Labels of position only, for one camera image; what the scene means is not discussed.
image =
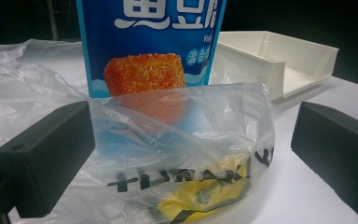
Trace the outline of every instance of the white surface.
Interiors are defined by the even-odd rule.
[[[236,57],[231,61],[270,87],[274,101],[305,90],[333,74],[338,49],[271,32],[221,32],[216,54]],[[262,70],[266,66],[274,69]]]
[[[40,62],[36,58],[33,62],[61,71],[70,84],[84,89],[86,76],[81,50],[76,52],[78,55],[62,56],[56,63],[53,60]],[[71,68],[67,69],[65,65],[70,64]],[[358,223],[356,213],[290,148],[299,104],[303,101],[327,105],[358,119],[358,85],[335,77],[271,103],[276,129],[274,159],[258,192],[246,201],[203,219],[201,223]]]

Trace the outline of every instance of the white table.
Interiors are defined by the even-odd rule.
[[[80,44],[71,45],[72,50],[66,51],[66,55],[58,55],[54,48],[40,55],[39,48],[28,48],[33,56],[25,54],[20,61],[48,66],[85,92],[87,84]],[[258,192],[201,223],[358,223],[357,214],[290,147],[297,112],[303,101],[327,105],[358,119],[358,85],[336,77],[271,103],[276,145],[273,162]]]

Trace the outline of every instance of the clear plastic bag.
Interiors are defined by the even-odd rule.
[[[0,63],[0,146],[81,100],[89,101],[97,145],[50,215],[23,219],[12,211],[13,223],[198,220],[246,200],[272,161],[274,129],[261,84],[97,101],[54,70],[18,61]]]

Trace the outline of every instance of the fish tofu image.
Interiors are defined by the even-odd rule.
[[[181,58],[174,53],[113,58],[103,76],[111,96],[186,86]]]

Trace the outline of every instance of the blue packaging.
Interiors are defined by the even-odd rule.
[[[108,88],[110,82],[105,80],[107,65],[113,59],[126,57],[130,59],[123,62],[130,62],[131,66],[127,72],[136,77],[143,69],[156,69],[159,55],[177,56],[187,87],[208,84],[226,0],[76,0],[76,3],[90,97],[114,95],[113,87]],[[139,57],[154,60],[153,65],[134,65],[135,61],[141,61]],[[173,63],[162,64],[162,70],[153,79],[165,85],[167,81],[159,77],[165,76],[163,69]],[[123,65],[120,71],[126,73],[126,68]],[[127,81],[146,83],[149,78],[143,76]],[[164,85],[150,88],[169,87]]]

